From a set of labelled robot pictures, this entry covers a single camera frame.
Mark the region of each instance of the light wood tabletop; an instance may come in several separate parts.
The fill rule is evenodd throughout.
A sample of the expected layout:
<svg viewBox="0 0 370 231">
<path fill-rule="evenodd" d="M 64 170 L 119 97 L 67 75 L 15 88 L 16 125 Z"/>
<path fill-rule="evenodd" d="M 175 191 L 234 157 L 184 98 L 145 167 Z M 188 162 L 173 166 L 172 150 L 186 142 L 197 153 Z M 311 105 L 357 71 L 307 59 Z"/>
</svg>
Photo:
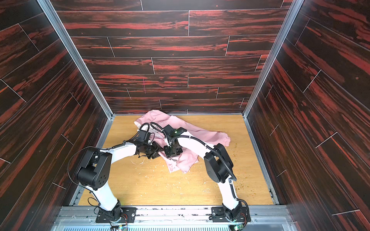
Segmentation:
<svg viewBox="0 0 370 231">
<path fill-rule="evenodd" d="M 111 147 L 137 132 L 134 120 L 140 116 L 117 116 L 103 147 Z M 179 118 L 210 131 L 225 132 L 231 138 L 226 147 L 234 163 L 237 196 L 250 205 L 273 204 L 241 115 L 185 115 Z M 221 205 L 222 197 L 199 157 L 186 174 L 169 173 L 158 157 L 127 157 L 111 165 L 109 186 L 122 205 Z M 79 205 L 89 205 L 91 194 L 84 191 Z"/>
</svg>

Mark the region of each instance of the wrinkled fabric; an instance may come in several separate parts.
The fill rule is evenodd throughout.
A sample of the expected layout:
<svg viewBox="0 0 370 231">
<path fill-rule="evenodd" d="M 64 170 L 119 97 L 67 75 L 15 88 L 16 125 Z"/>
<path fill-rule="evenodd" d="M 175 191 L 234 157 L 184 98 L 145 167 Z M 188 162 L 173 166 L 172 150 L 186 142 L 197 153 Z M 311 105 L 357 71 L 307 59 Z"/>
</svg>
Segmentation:
<svg viewBox="0 0 370 231">
<path fill-rule="evenodd" d="M 213 145 L 220 143 L 223 146 L 229 146 L 230 143 L 230 137 L 224 132 L 212 132 L 204 130 L 190 123 L 187 123 L 184 120 L 177 118 L 176 116 L 170 116 L 159 110 L 151 110 L 136 121 L 134 121 L 135 125 L 138 128 L 143 123 L 150 122 L 155 122 L 163 128 L 168 124 L 175 129 L 183 127 L 188 130 L 188 132 L 190 132 L 193 136 Z M 154 141 L 156 141 L 161 147 L 166 146 L 164 135 L 162 133 L 152 129 L 152 127 L 150 127 L 149 131 L 154 133 Z M 162 158 L 166 161 L 170 173 L 177 170 L 181 170 L 182 172 L 187 173 L 190 167 L 198 162 L 197 154 L 185 147 L 183 147 L 182 150 L 183 153 L 181 155 L 171 159 L 167 158 L 164 152 L 159 152 L 159 155 L 161 155 Z"/>
</svg>

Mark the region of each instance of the red wood grain wall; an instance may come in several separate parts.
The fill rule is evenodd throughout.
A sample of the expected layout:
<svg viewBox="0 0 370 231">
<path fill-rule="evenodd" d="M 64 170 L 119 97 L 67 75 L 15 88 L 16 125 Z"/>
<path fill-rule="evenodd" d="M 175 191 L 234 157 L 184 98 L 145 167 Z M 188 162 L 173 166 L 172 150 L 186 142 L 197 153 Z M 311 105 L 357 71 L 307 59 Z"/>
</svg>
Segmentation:
<svg viewBox="0 0 370 231">
<path fill-rule="evenodd" d="M 370 230 L 370 6 L 305 0 L 249 123 L 305 230 Z"/>
<path fill-rule="evenodd" d="M 114 113 L 242 112 L 289 0 L 52 0 Z"/>
<path fill-rule="evenodd" d="M 0 230 L 51 228 L 106 119 L 36 0 L 1 1 Z"/>
</svg>

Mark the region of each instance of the black cable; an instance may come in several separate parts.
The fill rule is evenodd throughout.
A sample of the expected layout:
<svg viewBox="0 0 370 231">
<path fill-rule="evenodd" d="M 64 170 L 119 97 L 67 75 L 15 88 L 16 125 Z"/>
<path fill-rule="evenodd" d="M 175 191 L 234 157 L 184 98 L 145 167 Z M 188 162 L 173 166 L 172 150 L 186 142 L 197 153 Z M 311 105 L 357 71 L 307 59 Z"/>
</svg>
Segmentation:
<svg viewBox="0 0 370 231">
<path fill-rule="evenodd" d="M 242 199 L 239 199 L 239 198 L 235 198 L 235 199 L 237 201 L 241 201 L 245 204 L 246 209 L 247 209 L 247 220 L 246 221 L 248 222 L 250 220 L 250 213 L 249 213 L 249 206 L 248 206 L 247 202 L 245 200 L 242 200 Z"/>
<path fill-rule="evenodd" d="M 164 135 L 164 137 L 167 139 L 167 142 L 168 142 L 168 144 L 170 144 L 171 143 L 171 141 L 173 140 L 173 139 L 169 139 L 168 138 L 168 134 L 166 133 L 166 131 L 165 130 L 163 130 L 163 128 L 159 125 L 159 124 L 157 124 L 157 123 L 154 123 L 154 122 L 150 122 L 150 126 L 152 126 L 152 128 L 154 129 L 154 130 L 157 130 L 157 131 L 159 131 L 160 133 L 162 133 L 163 135 Z"/>
<path fill-rule="evenodd" d="M 139 128 L 139 130 L 138 130 L 138 132 L 132 137 L 132 138 L 130 138 L 130 139 L 128 139 L 127 141 L 128 142 L 130 142 L 130 141 L 132 141 L 138 134 L 139 134 L 139 132 L 140 132 L 140 130 L 144 127 L 144 125 L 148 125 L 148 128 L 147 128 L 147 132 L 149 131 L 149 124 L 148 123 L 143 123 L 141 126 L 140 126 L 140 128 Z"/>
<path fill-rule="evenodd" d="M 201 141 L 200 139 L 194 137 L 194 136 L 184 136 L 184 135 L 180 135 L 180 136 L 175 136 L 173 137 L 170 142 L 174 139 L 177 139 L 177 138 L 188 138 L 188 139 L 193 139 L 193 140 L 196 140 L 198 142 L 200 142 L 202 145 L 204 145 L 206 148 L 208 148 L 209 150 L 211 150 L 211 152 L 213 152 L 217 157 L 218 159 L 220 159 L 220 161 L 225 165 L 225 168 L 226 170 L 228 171 L 228 173 L 230 174 L 230 176 L 232 177 L 233 181 L 236 181 L 236 176 L 234 175 L 234 173 L 231 171 L 231 169 L 229 168 L 229 166 L 227 165 L 225 159 L 222 157 L 222 155 L 220 153 L 218 153 L 216 150 L 214 150 L 213 148 L 209 147 L 208 145 L 206 145 L 206 143 L 204 143 L 203 141 Z"/>
<path fill-rule="evenodd" d="M 87 146 L 87 147 L 84 147 L 83 149 L 81 149 L 81 150 L 77 151 L 75 154 L 73 154 L 73 156 L 71 156 L 70 160 L 68 161 L 68 164 L 67 164 L 67 173 L 68 173 L 68 177 L 70 178 L 70 180 L 72 181 L 72 183 L 74 183 L 74 184 L 76 184 L 76 185 L 78 185 L 78 186 L 80 186 L 80 187 L 82 187 L 82 188 L 87 189 L 88 191 L 90 191 L 90 193 L 92 193 L 92 194 L 94 195 L 94 197 L 96 198 L 96 201 L 98 202 L 98 204 L 99 204 L 99 206 L 100 206 L 100 201 L 99 201 L 99 200 L 98 200 L 98 198 L 95 196 L 95 193 L 94 193 L 92 190 L 90 190 L 90 189 L 86 188 L 85 186 L 80 185 L 80 184 L 77 184 L 76 182 L 74 182 L 74 181 L 72 180 L 72 178 L 71 178 L 71 175 L 69 174 L 69 164 L 70 164 L 70 162 L 71 162 L 71 159 L 73 159 L 73 157 L 74 157 L 77 153 L 79 153 L 80 151 L 82 151 L 82 150 L 84 150 L 84 149 L 87 149 L 87 148 L 90 148 L 90 147 L 95 148 L 95 149 L 97 149 L 97 150 L 102 150 L 102 149 L 97 148 L 97 147 L 94 147 L 94 146 Z"/>
</svg>

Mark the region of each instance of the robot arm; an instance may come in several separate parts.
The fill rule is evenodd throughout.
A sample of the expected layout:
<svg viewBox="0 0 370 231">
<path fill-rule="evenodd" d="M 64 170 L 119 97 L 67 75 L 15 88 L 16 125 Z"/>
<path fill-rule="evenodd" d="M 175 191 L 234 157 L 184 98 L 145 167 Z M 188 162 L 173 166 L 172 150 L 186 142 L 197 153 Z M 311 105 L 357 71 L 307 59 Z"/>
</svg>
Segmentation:
<svg viewBox="0 0 370 231">
<path fill-rule="evenodd" d="M 241 201 L 236 197 L 232 173 L 233 163 L 221 144 L 211 145 L 193 137 L 186 129 L 173 129 L 166 126 L 164 132 L 167 146 L 162 149 L 155 142 L 149 141 L 149 128 L 141 128 L 128 142 L 116 145 L 106 150 L 87 152 L 78 168 L 77 178 L 83 186 L 92 191 L 99 202 L 100 213 L 110 217 L 111 222 L 121 219 L 121 204 L 113 195 L 108 185 L 110 165 L 122 158 L 143 152 L 150 158 L 158 157 L 159 151 L 165 151 L 168 157 L 182 153 L 182 147 L 188 148 L 198 154 L 205 161 L 208 176 L 215 181 L 221 191 L 225 216 L 229 221 L 234 221 L 240 216 Z"/>
</svg>

